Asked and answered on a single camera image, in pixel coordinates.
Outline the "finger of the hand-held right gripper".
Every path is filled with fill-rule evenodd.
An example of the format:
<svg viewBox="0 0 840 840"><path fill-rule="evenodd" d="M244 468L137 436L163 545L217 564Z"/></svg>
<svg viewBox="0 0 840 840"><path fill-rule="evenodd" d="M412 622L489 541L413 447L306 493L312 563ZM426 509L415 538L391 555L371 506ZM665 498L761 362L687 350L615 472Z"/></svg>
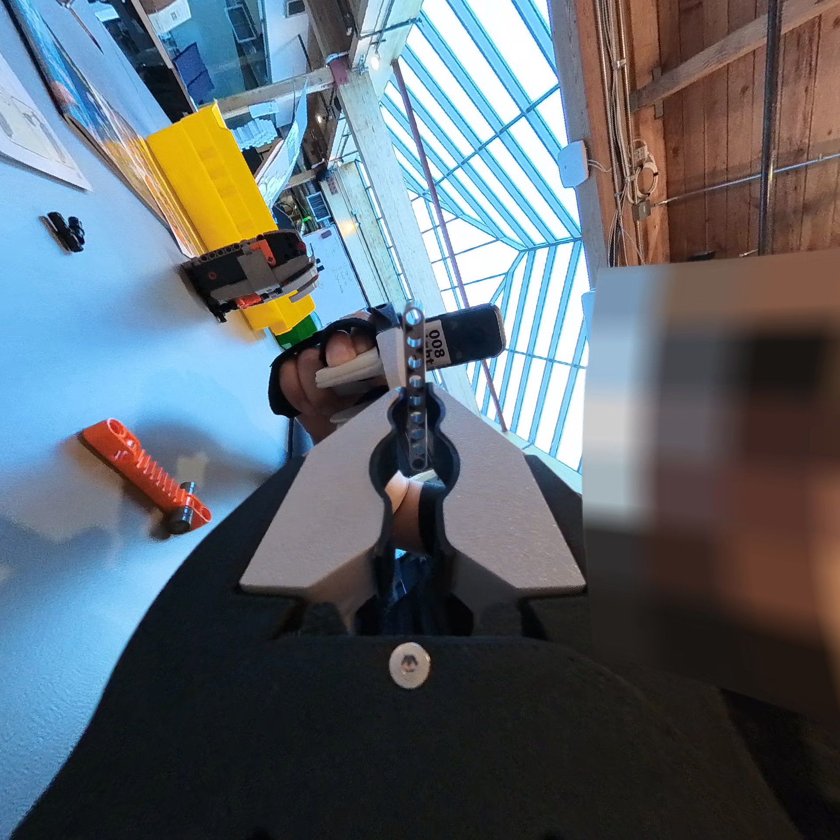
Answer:
<svg viewBox="0 0 840 840"><path fill-rule="evenodd" d="M401 325L378 332L375 337L385 384L390 392L405 387L411 375L406 362L406 335Z"/></svg>

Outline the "grey black toy vehicle model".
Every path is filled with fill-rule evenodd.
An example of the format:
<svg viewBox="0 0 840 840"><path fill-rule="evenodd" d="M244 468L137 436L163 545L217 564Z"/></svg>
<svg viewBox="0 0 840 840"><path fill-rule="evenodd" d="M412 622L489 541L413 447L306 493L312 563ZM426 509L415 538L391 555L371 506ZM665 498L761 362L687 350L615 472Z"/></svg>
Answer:
<svg viewBox="0 0 840 840"><path fill-rule="evenodd" d="M287 299L299 302L319 281L317 262L296 230L239 241L181 265L189 286L217 322L230 312Z"/></svg>

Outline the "person's right forearm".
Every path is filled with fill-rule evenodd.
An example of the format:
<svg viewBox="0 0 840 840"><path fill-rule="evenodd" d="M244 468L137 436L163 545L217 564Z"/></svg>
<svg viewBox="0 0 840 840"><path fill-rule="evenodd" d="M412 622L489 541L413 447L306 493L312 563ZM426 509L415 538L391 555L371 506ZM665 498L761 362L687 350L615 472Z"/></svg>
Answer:
<svg viewBox="0 0 840 840"><path fill-rule="evenodd" d="M420 481L395 472L385 486L392 504L392 543L397 550L432 557L436 550L438 515L445 485L439 479Z"/></svg>

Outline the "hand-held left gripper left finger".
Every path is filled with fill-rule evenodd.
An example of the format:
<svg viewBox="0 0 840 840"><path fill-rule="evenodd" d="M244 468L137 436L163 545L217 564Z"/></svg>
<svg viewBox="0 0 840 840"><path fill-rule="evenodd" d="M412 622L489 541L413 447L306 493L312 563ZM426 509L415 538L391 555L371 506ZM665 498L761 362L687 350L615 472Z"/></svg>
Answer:
<svg viewBox="0 0 840 840"><path fill-rule="evenodd" d="M375 594L374 557L390 532L390 501L371 462L393 441L392 408L401 391L381 396L304 458L239 580L249 594L333 604L352 627Z"/></svg>

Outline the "metal wall conduit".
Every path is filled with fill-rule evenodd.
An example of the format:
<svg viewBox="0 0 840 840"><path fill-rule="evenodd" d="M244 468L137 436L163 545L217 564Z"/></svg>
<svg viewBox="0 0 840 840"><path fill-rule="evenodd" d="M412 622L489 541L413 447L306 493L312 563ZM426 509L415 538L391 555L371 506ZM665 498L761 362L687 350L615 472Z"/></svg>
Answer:
<svg viewBox="0 0 840 840"><path fill-rule="evenodd" d="M774 177L781 96L780 72L783 5L783 1L769 1L766 19L762 148L759 178L759 256L768 256L771 253L774 231Z"/></svg>

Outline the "green plastic object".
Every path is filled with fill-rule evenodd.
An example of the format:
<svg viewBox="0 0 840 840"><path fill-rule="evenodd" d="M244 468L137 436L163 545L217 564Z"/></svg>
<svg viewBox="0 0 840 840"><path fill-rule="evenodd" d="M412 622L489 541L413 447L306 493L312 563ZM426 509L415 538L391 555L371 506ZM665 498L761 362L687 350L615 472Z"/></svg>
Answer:
<svg viewBox="0 0 840 840"><path fill-rule="evenodd" d="M300 320L294 328L286 332L279 332L279 327L277 327L277 329L271 328L270 332L280 349L286 351L301 342L308 340L312 335L318 333L321 329L321 319L318 314L313 311L303 320Z"/></svg>

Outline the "white wall device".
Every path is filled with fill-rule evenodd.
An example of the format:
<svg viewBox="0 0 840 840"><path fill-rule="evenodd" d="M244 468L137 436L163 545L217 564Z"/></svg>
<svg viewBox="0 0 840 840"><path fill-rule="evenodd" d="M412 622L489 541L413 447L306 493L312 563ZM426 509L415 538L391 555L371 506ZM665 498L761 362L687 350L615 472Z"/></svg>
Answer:
<svg viewBox="0 0 840 840"><path fill-rule="evenodd" d="M569 142L557 154L560 180L565 189L576 189L590 176L589 155L583 140Z"/></svg>

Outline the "person's right hand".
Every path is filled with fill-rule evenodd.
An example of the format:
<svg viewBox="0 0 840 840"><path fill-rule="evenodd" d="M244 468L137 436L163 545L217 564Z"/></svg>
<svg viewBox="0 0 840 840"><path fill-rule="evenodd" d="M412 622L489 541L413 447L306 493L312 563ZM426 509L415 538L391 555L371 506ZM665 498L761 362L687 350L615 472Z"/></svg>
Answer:
<svg viewBox="0 0 840 840"><path fill-rule="evenodd" d="M337 429L331 420L333 415L352 408L364 396L386 386L385 378L380 376L364 384L362 393L339 394L332 389L318 388L317 373L324 368L352 362L374 347L375 340L363 330L341 330L324 342L321 348L302 350L294 360L280 367L280 388L298 412L297 422L309 435L313 445L320 444Z"/></svg>

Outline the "whiteboard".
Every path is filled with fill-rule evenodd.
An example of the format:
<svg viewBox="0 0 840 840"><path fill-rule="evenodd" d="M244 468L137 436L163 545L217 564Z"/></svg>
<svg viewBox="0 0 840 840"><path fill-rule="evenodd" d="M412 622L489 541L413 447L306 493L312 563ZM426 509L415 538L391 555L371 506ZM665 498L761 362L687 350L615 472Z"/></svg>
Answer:
<svg viewBox="0 0 840 840"><path fill-rule="evenodd" d="M318 268L318 285L311 297L321 321L329 323L366 309L363 290L339 230L330 225L302 239Z"/></svg>

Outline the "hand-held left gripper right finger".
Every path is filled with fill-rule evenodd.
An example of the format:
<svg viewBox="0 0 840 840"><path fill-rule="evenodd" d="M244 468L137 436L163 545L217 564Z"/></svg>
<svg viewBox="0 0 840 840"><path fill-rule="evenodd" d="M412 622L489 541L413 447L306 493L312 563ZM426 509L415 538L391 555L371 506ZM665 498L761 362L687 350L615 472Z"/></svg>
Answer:
<svg viewBox="0 0 840 840"><path fill-rule="evenodd" d="M427 392L446 487L437 540L454 598L477 622L500 604L581 594L583 573L520 448L452 395Z"/></svg>

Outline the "building instruction booklet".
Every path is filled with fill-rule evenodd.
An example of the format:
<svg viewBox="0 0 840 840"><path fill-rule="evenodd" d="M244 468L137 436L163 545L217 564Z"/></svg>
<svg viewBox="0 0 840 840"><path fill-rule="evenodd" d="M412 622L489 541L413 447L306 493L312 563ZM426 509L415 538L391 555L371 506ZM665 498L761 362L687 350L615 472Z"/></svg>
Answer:
<svg viewBox="0 0 840 840"><path fill-rule="evenodd" d="M1 58L1 154L89 192L88 179L56 136L5 58Z"/></svg>

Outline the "grey perforated toy beam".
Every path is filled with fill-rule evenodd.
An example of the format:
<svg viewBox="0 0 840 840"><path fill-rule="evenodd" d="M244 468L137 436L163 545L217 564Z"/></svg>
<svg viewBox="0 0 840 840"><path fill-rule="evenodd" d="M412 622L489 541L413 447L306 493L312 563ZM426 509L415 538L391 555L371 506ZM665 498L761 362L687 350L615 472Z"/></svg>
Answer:
<svg viewBox="0 0 840 840"><path fill-rule="evenodd" d="M423 305L406 302L402 315L405 403L405 451L412 476L429 469L426 319Z"/></svg>

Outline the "orange toy rack beam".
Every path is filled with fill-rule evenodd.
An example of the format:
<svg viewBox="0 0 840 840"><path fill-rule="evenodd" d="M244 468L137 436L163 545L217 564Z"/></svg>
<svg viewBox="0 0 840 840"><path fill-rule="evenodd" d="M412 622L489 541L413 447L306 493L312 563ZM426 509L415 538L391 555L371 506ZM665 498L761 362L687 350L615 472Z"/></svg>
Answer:
<svg viewBox="0 0 840 840"><path fill-rule="evenodd" d="M198 498L194 482L177 482L119 420L107 418L85 427L80 439L161 512L171 535L180 536L211 522L212 513Z"/></svg>

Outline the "blue toy set box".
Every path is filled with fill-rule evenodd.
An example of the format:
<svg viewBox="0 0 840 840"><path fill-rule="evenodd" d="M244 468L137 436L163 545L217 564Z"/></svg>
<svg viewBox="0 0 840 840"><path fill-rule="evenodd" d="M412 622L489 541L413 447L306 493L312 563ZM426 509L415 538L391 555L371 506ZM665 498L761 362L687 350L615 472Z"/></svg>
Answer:
<svg viewBox="0 0 840 840"><path fill-rule="evenodd" d="M200 256L203 242L148 141L88 81L33 2L4 5L63 120L166 224L186 257Z"/></svg>

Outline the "yellow plastic bin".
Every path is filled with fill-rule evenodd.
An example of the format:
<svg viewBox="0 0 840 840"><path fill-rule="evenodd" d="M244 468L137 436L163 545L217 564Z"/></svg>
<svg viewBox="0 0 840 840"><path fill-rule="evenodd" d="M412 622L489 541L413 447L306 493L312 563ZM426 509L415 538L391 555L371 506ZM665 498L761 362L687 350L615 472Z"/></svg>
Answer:
<svg viewBox="0 0 840 840"><path fill-rule="evenodd" d="M296 230L277 226L217 105L145 139L203 242L200 255L269 231ZM240 312L253 330L286 332L314 312L313 290L299 302L271 301L227 319Z"/></svg>

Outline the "grey desk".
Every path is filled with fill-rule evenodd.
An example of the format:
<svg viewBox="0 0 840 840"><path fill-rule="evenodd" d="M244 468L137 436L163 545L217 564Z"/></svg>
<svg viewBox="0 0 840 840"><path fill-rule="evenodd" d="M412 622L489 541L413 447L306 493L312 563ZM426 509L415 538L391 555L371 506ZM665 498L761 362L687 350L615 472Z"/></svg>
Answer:
<svg viewBox="0 0 840 840"><path fill-rule="evenodd" d="M169 231L58 114L5 7L2 57L92 186L2 162L1 833L76 745L134 629L201 540L78 438L114 417L221 522L285 462L268 407L277 354L218 324L178 273ZM86 242L61 247L48 213Z"/></svg>

